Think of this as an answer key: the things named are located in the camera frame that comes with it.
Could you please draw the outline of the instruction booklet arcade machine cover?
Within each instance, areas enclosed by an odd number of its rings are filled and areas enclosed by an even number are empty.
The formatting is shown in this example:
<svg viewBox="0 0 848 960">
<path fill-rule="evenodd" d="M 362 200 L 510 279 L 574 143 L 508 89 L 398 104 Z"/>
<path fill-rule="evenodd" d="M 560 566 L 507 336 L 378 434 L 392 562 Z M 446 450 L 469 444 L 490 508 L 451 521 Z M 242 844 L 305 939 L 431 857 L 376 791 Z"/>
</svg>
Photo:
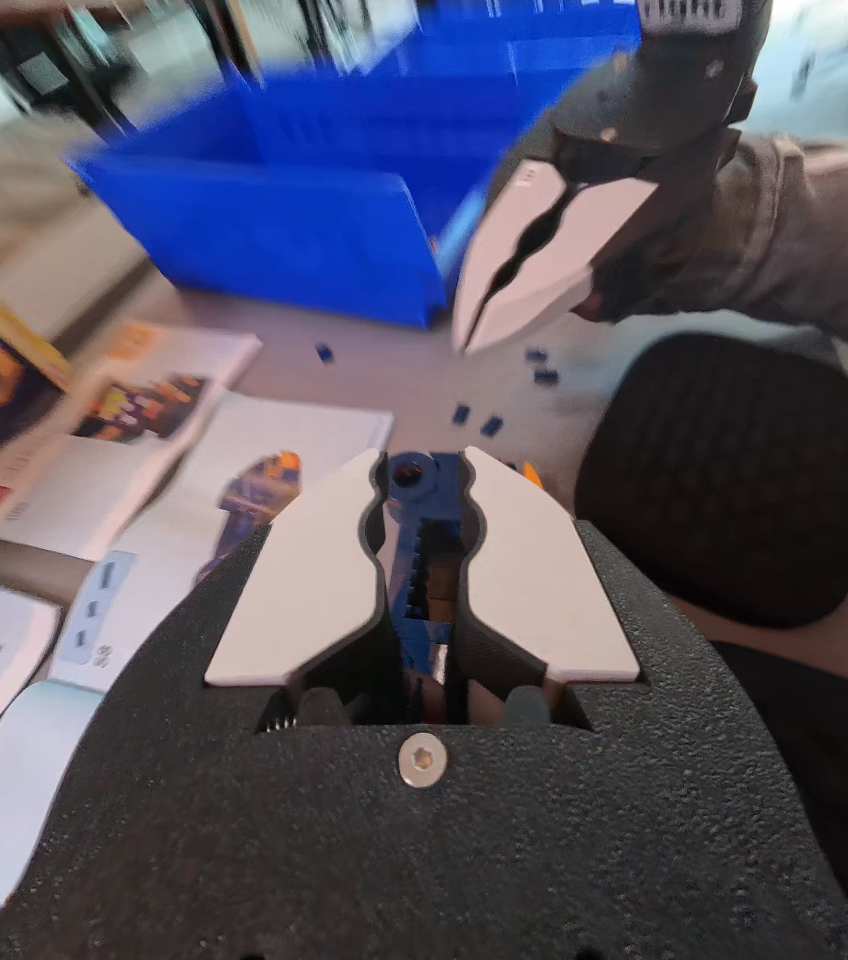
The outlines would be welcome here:
<svg viewBox="0 0 848 960">
<path fill-rule="evenodd" d="M 0 541 L 102 559 L 261 348 L 250 333 L 124 323 L 0 447 Z"/>
</svg>

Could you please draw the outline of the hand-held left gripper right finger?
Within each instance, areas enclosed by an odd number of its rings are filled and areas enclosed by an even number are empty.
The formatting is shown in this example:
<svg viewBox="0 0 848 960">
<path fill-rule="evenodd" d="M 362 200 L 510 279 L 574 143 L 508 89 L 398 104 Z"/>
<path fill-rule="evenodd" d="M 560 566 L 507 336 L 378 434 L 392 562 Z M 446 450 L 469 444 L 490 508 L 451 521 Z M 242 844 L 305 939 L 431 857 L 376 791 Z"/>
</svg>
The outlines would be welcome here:
<svg viewBox="0 0 848 960">
<path fill-rule="evenodd" d="M 465 677 L 502 701 L 524 687 L 637 681 L 641 666 L 571 515 L 478 447 L 461 451 L 458 467 Z"/>
</svg>

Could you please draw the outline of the black bumpy cushion pad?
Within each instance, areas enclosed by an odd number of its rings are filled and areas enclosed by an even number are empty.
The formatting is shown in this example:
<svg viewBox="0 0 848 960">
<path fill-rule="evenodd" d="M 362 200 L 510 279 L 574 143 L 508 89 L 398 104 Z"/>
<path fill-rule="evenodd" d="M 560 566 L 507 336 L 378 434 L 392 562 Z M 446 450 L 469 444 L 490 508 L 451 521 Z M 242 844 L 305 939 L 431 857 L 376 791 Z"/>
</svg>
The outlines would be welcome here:
<svg viewBox="0 0 848 960">
<path fill-rule="evenodd" d="M 653 343 L 588 445 L 574 515 L 706 611 L 825 618 L 848 594 L 848 376 L 718 335 Z"/>
</svg>

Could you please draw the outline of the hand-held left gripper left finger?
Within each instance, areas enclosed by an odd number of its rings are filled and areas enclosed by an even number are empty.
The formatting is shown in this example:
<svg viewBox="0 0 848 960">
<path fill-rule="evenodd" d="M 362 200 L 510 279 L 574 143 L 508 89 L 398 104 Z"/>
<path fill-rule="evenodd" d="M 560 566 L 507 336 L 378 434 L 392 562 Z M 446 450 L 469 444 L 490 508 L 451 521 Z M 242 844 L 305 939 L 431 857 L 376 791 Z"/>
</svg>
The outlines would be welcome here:
<svg viewBox="0 0 848 960">
<path fill-rule="evenodd" d="M 266 529 L 204 674 L 210 690 L 314 689 L 394 712 L 394 629 L 379 553 L 388 458 L 371 447 Z"/>
</svg>

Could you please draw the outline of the open instruction booklet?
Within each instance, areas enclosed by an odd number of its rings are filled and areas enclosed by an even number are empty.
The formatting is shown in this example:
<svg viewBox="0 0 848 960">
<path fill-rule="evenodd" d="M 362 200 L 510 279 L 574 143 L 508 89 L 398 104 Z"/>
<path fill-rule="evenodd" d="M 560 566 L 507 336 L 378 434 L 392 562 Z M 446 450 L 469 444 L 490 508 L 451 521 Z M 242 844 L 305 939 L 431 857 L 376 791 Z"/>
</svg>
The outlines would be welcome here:
<svg viewBox="0 0 848 960">
<path fill-rule="evenodd" d="M 382 411 L 225 395 L 169 488 L 83 582 L 48 677 L 0 717 L 0 912 L 94 713 L 143 642 L 288 496 L 383 450 L 393 423 Z"/>
</svg>

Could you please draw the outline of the blue plastic bin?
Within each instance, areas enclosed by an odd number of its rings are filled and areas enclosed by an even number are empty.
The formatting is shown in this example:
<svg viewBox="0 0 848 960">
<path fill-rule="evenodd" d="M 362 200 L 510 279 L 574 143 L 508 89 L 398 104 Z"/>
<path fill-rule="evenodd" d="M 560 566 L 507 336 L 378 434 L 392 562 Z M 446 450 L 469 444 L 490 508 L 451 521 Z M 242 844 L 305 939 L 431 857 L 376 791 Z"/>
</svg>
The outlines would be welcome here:
<svg viewBox="0 0 848 960">
<path fill-rule="evenodd" d="M 493 127 L 441 79 L 236 76 L 69 162 L 177 286 L 426 329 Z"/>
<path fill-rule="evenodd" d="M 463 195 L 589 68 L 639 41 L 633 2 L 438 6 L 393 51 L 392 64 L 450 121 L 434 146 L 410 148 L 414 193 Z"/>
</svg>

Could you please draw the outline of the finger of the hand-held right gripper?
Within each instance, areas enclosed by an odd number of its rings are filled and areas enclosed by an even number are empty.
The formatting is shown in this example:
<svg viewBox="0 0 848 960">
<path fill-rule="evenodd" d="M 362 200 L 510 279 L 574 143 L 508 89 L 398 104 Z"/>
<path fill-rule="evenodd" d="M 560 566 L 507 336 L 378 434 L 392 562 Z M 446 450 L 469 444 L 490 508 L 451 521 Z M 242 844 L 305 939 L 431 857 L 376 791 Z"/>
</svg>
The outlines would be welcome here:
<svg viewBox="0 0 848 960">
<path fill-rule="evenodd" d="M 485 210 L 468 246 L 454 296 L 451 340 L 457 354 L 503 343 L 549 317 L 561 297 L 543 261 L 571 187 L 543 161 L 522 161 Z"/>
<path fill-rule="evenodd" d="M 593 289 L 598 257 L 624 229 L 636 227 L 641 231 L 645 227 L 643 208 L 658 188 L 653 182 L 634 177 L 591 184 L 567 182 L 571 187 L 570 201 L 563 209 L 555 238 L 542 255 L 560 281 L 560 301 L 549 317 L 517 336 L 552 322 L 586 299 Z"/>
</svg>

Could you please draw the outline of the blue orange brick model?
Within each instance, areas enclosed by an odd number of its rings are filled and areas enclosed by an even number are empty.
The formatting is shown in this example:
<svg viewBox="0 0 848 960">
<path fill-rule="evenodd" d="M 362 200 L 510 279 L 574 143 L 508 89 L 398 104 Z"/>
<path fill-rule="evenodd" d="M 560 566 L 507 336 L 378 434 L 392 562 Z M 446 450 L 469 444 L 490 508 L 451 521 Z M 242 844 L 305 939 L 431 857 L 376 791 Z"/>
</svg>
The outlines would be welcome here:
<svg viewBox="0 0 848 960">
<path fill-rule="evenodd" d="M 476 630 L 469 566 L 484 538 L 464 452 L 405 451 L 389 467 L 387 508 L 397 525 L 387 596 L 405 663 L 462 693 Z"/>
</svg>

